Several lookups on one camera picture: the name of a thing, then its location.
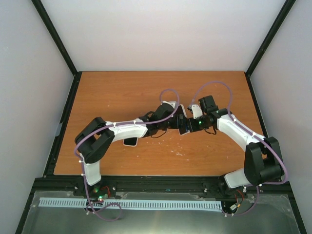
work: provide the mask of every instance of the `black post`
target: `black post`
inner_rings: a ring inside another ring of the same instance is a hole
[[[41,0],[32,0],[36,10],[38,11],[42,21],[44,22],[46,28],[48,29],[51,37],[53,38],[55,44],[57,45],[60,53],[62,54],[63,58],[65,59],[65,62],[67,63],[68,68],[73,73],[74,76],[77,75],[77,70],[69,57],[69,54],[67,53],[65,46],[63,45],[62,40],[60,39],[54,25],[52,24],[52,21],[50,17],[48,16],[48,13],[46,12]]]
[[[246,72],[246,77],[250,78],[252,73],[254,72],[256,66],[260,62],[262,56],[264,55],[264,52],[267,50],[269,47],[271,41],[273,40],[275,34],[277,33],[279,27],[282,25],[284,19],[286,18],[287,14],[291,10],[293,4],[295,3],[296,0],[286,0],[283,7],[281,8],[280,12],[278,13],[274,23],[272,24],[268,34],[264,38],[258,52],[256,53],[253,61],[251,62],[247,72]]]

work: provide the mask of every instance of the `white wall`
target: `white wall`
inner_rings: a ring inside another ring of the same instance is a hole
[[[297,1],[252,75],[269,135],[277,137],[312,233],[312,1]]]
[[[0,232],[15,233],[73,76],[30,0],[0,4]]]
[[[284,1],[42,2],[80,71],[246,71]]]

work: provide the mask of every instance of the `black metal frame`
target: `black metal frame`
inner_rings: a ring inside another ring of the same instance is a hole
[[[55,44],[57,45],[59,51],[61,52],[65,62],[67,63],[69,69],[74,75],[74,80],[64,107],[64,111],[60,120],[61,129],[58,136],[55,137],[52,149],[44,170],[43,178],[35,179],[34,185],[31,189],[30,195],[25,205],[24,212],[20,219],[16,233],[19,234],[23,230],[28,211],[31,202],[36,191],[72,191],[75,195],[85,195],[83,180],[81,176],[71,176],[71,175],[53,175],[56,161],[59,156],[59,150],[64,138],[66,126],[68,123],[69,115],[72,110],[76,92],[78,89],[79,81],[82,72],[78,72],[69,57],[55,27],[53,26],[44,6],[40,0],[32,0],[35,8],[37,9],[39,15],[41,16],[45,26],[51,34]],[[281,26],[285,17],[289,13],[291,7],[293,6],[295,0],[286,0],[282,9],[280,10],[278,16],[276,17],[272,27],[270,28],[267,36],[265,37],[263,43],[261,44],[258,52],[256,53],[254,59],[252,60],[247,72],[245,73],[246,81],[251,92],[254,106],[260,121],[260,125],[264,136],[268,136],[264,121],[261,116],[261,112],[254,94],[253,86],[251,84],[251,75],[261,60],[264,52],[270,45],[272,39],[274,38],[277,30]],[[233,200],[233,197],[221,197],[220,195],[212,194],[205,191],[205,187],[208,184],[213,184],[217,180],[215,176],[198,176],[198,177],[185,177],[185,176],[102,176],[101,181],[105,181],[109,187],[115,187],[116,190],[112,191],[113,195],[116,192],[169,192],[169,193],[191,193],[202,197],[214,197],[217,200],[226,202]],[[266,194],[286,194],[289,197],[291,206],[299,226],[300,232],[302,234],[307,233],[300,216],[296,201],[293,196],[292,188],[287,182],[283,185],[263,185],[261,191]],[[255,187],[249,187],[248,193],[256,193]]]

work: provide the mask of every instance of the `wooden tabletop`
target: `wooden tabletop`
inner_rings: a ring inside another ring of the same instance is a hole
[[[243,72],[83,72],[54,174],[81,174],[73,154],[74,139],[95,117],[117,122],[155,111],[160,105],[159,93],[166,88],[176,89],[180,104],[187,107],[197,89],[211,80],[231,87],[231,111],[262,134]],[[221,84],[206,86],[197,99],[208,95],[213,95],[220,109],[227,107],[229,92]],[[176,97],[167,92],[163,99]],[[101,160],[100,171],[102,175],[218,176],[243,164],[244,152],[221,132],[215,136],[204,131],[180,136],[178,130],[168,130],[160,138],[140,138],[136,147],[114,142]]]

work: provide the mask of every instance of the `white backdrop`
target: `white backdrop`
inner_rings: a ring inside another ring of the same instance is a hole
[[[79,71],[246,71],[284,0],[43,0]]]
[[[251,77],[268,133],[281,146],[307,232],[312,233],[312,1],[296,1]]]
[[[31,1],[0,4],[0,233],[42,177],[73,80]]]

